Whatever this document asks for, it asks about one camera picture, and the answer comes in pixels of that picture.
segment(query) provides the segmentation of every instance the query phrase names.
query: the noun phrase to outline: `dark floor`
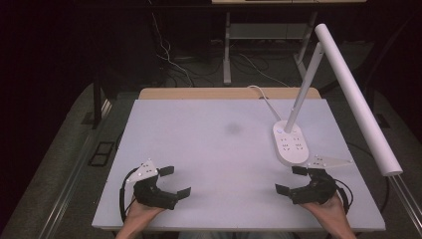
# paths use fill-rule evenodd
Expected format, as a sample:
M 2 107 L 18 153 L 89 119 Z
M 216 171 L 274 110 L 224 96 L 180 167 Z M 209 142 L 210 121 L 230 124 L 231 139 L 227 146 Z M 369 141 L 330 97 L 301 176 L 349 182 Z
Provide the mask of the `dark floor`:
M 174 62 L 186 69 L 197 87 L 224 87 L 222 79 L 221 42 L 213 42 L 209 61 L 198 61 L 189 56 L 176 57 Z M 365 59 L 372 45 L 344 43 L 340 46 L 349 67 L 353 70 Z M 301 78 L 296 70 L 292 53 L 297 43 L 283 41 L 268 43 L 237 42 L 232 47 L 232 87 L 282 87 L 283 85 L 259 74 L 256 68 L 291 87 L 298 87 Z M 311 50 L 304 62 L 307 64 Z M 167 70 L 163 87 L 188 87 L 184 72 Z M 326 60 L 316 74 L 313 87 L 320 89 L 334 81 L 334 75 Z M 85 124 L 92 113 L 92 86 L 86 88 L 75 101 L 62 127 L 31 184 L 19 202 L 13 216 L 1 236 L 6 238 L 113 238 L 111 232 L 91 226 L 97 203 L 101 197 L 106 177 L 115 154 L 115 144 L 124 130 L 131 105 L 137 92 L 120 92 L 104 109 L 104 119 L 97 129 Z M 371 191 L 375 202 L 381 206 L 385 200 L 386 184 L 373 159 L 366 153 L 367 147 L 340 89 L 322 96 L 328 100 L 338 125 L 349 143 L 359 170 Z M 376 94 L 374 112 L 385 118 L 388 126 L 383 129 L 393 151 L 404 169 L 402 174 L 417 201 L 422 201 L 422 145 L 392 109 L 388 100 Z M 105 167 L 88 166 L 94 150 L 100 142 L 114 142 L 114 148 Z M 419 238 L 393 189 L 383 211 L 387 230 L 363 233 L 359 238 Z M 49 220 L 50 215 L 56 219 Z M 324 238 L 325 233 L 299 233 L 301 238 Z

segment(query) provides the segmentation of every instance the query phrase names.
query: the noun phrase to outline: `human hand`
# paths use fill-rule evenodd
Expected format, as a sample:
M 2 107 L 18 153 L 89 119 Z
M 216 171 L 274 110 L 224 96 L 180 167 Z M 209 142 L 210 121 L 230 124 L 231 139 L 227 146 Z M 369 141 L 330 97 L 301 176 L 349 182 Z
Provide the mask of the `human hand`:
M 338 239 L 356 238 L 348 224 L 342 202 L 337 193 L 324 204 L 310 202 L 301 204 L 301 207 L 307 209 L 333 237 Z
M 126 220 L 118 232 L 116 239 L 132 239 L 139 234 L 152 219 L 155 218 L 164 208 L 149 207 L 138 203 L 136 200 L 129 207 Z

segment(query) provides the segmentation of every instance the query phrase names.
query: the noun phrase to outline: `desk lamp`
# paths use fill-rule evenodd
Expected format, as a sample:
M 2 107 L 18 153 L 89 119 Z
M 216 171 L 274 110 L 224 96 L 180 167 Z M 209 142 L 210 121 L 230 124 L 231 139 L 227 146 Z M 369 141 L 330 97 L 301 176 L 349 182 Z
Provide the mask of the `desk lamp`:
M 397 158 L 385 139 L 325 24 L 316 26 L 316 35 L 319 42 L 316 44 L 316 49 L 289 119 L 278 121 L 273 127 L 280 161 L 287 166 L 292 166 L 304 163 L 309 157 L 309 150 L 303 133 L 295 124 L 295 121 L 314 79 L 320 60 L 326 54 L 381 174 L 383 176 L 393 176 L 402 173 L 403 170 Z

